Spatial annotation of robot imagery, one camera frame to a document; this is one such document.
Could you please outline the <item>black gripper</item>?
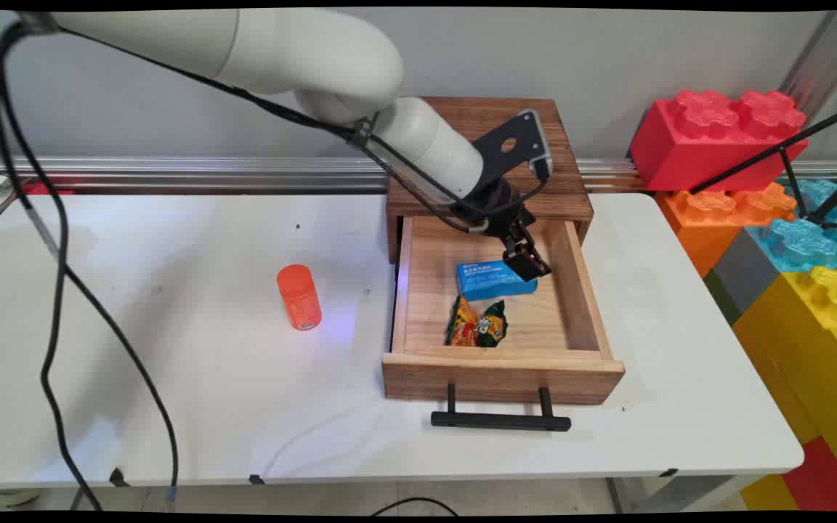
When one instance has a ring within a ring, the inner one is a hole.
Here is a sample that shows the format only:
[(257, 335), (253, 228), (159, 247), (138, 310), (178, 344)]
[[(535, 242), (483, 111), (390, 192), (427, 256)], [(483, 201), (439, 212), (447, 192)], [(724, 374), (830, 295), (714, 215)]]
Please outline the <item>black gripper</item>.
[(519, 196), (507, 179), (500, 178), (453, 204), (451, 211), (475, 234), (504, 236), (503, 262), (514, 265), (515, 274), (528, 282), (547, 277), (552, 268), (533, 245), (529, 232), (523, 230), (537, 222), (535, 216), (525, 204), (508, 206)]

